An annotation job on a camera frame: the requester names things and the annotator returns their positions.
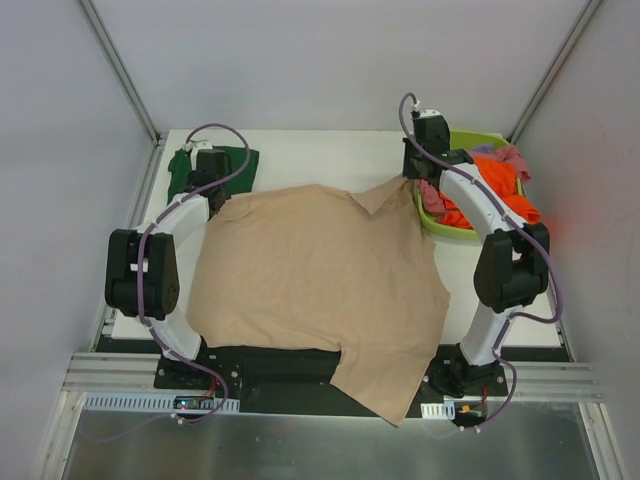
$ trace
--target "green cloth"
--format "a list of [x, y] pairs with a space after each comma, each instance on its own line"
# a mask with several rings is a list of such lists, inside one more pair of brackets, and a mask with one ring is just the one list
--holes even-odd
[[[245, 149], [242, 147], [215, 147], [224, 150], [229, 158], [231, 158], [231, 169], [233, 171], [240, 168], [246, 157]], [[224, 190], [227, 196], [236, 195], [238, 193], [248, 193], [253, 188], [253, 181], [256, 178], [258, 170], [258, 158], [260, 152], [251, 150], [249, 164], [240, 175], [232, 178], [224, 184]], [[191, 173], [191, 158], [185, 150], [177, 150], [171, 161], [169, 162], [169, 172], [171, 172], [171, 182], [167, 191], [167, 204], [173, 199], [176, 193], [179, 193], [187, 184], [187, 178]]]

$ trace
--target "pink cloth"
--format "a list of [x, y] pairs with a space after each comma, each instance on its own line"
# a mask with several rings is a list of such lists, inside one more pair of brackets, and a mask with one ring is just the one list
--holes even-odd
[[[516, 170], [516, 176], [522, 183], [527, 183], [531, 180], [531, 173], [527, 163], [520, 155], [520, 150], [515, 145], [505, 145], [500, 147], [494, 153], [469, 152], [469, 155], [482, 156], [484, 158], [495, 158], [499, 162], [506, 162], [513, 166]], [[436, 217], [436, 221], [440, 222], [442, 217], [448, 212], [444, 206], [444, 200], [440, 197], [438, 191], [426, 180], [418, 180], [418, 188], [420, 189], [420, 195], [422, 196], [422, 208]]]
[[522, 158], [522, 155], [520, 155], [518, 147], [515, 145], [505, 145], [496, 150], [494, 155], [499, 162], [507, 162], [509, 165], [512, 165], [513, 168], [516, 169], [516, 176], [522, 183], [527, 183], [531, 180], [531, 172], [529, 172], [527, 163]]

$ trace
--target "metal pole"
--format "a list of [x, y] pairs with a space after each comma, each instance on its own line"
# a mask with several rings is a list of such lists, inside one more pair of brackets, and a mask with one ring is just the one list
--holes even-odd
[[540, 80], [540, 83], [536, 87], [529, 103], [527, 103], [524, 112], [518, 119], [513, 132], [511, 135], [507, 136], [507, 140], [509, 142], [515, 143], [522, 136], [522, 133], [529, 125], [531, 118], [546, 98], [552, 85], [558, 79], [560, 72], [567, 64], [569, 58], [575, 51], [576, 45], [578, 45], [582, 39], [587, 27], [591, 25], [596, 13], [598, 13], [604, 1], [605, 0], [589, 0], [582, 8], [580, 14], [571, 26], [569, 33], [562, 42], [562, 45], [560, 45], [558, 53], [556, 53], [551, 65], [549, 65], [549, 68], [547, 68], [542, 80]]
[[158, 130], [153, 124], [153, 120], [151, 119], [149, 112], [144, 106], [144, 103], [140, 98], [140, 94], [131, 81], [131, 77], [129, 76], [127, 69], [122, 63], [122, 59], [120, 58], [120, 55], [118, 54], [118, 51], [116, 50], [116, 47], [114, 46], [113, 41], [109, 36], [109, 32], [107, 31], [106, 26], [100, 18], [98, 10], [93, 4], [93, 1], [77, 0], [77, 3], [80, 6], [85, 19], [87, 20], [91, 31], [95, 35], [102, 53], [104, 53], [104, 56], [107, 59], [107, 62], [111, 67], [111, 71], [118, 80], [118, 83], [120, 84], [122, 91], [127, 97], [127, 100], [129, 100], [134, 113], [138, 117], [138, 120], [142, 124], [142, 127], [147, 132], [150, 140], [154, 145], [156, 145], [158, 139], [160, 138]]

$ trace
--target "white wall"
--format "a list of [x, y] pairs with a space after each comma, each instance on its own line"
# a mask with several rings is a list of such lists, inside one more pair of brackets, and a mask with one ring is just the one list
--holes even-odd
[[640, 471], [640, 2], [607, 2], [519, 142], [547, 215], [578, 360]]
[[150, 144], [71, 0], [0, 14], [0, 478], [28, 478]]
[[510, 133], [585, 0], [95, 0], [162, 131], [399, 130], [414, 90]]

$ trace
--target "black mount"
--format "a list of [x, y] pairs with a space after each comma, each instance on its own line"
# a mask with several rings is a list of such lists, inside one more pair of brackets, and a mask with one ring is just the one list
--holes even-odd
[[[200, 350], [193, 362], [215, 369], [213, 360], [209, 358], [207, 342], [202, 337], [200, 337]], [[163, 390], [209, 390], [211, 376], [191, 365], [160, 355], [153, 386]]]
[[448, 363], [436, 361], [427, 369], [429, 384], [436, 392], [453, 398], [477, 395], [485, 384], [495, 383], [499, 377], [504, 380], [504, 370], [496, 362], [486, 365], [469, 365], [458, 343]]
[[[419, 112], [411, 114], [416, 142], [427, 152], [449, 165], [473, 163], [471, 156], [463, 149], [451, 150], [449, 125], [442, 115], [421, 116]], [[408, 138], [404, 142], [404, 163], [402, 176], [412, 180], [427, 180], [436, 189], [440, 189], [440, 176], [444, 169], [425, 158]]]
[[[231, 158], [224, 151], [217, 148], [198, 150], [196, 154], [196, 168], [189, 173], [187, 185], [182, 190], [189, 193], [196, 188], [220, 180], [231, 173]], [[209, 218], [213, 217], [227, 199], [227, 194], [222, 185], [201, 192], [209, 202]]]
[[[549, 251], [549, 230], [542, 223], [522, 229]], [[513, 260], [513, 252], [520, 258]], [[549, 285], [549, 269], [542, 255], [518, 232], [497, 230], [487, 235], [473, 274], [480, 301], [494, 312], [530, 305]]]
[[[114, 230], [109, 237], [107, 278], [104, 297], [112, 308], [127, 317], [138, 316], [136, 273], [142, 234], [135, 230]], [[173, 236], [156, 233], [147, 238], [144, 258], [148, 270], [143, 277], [144, 315], [164, 320], [178, 303], [180, 284]]]

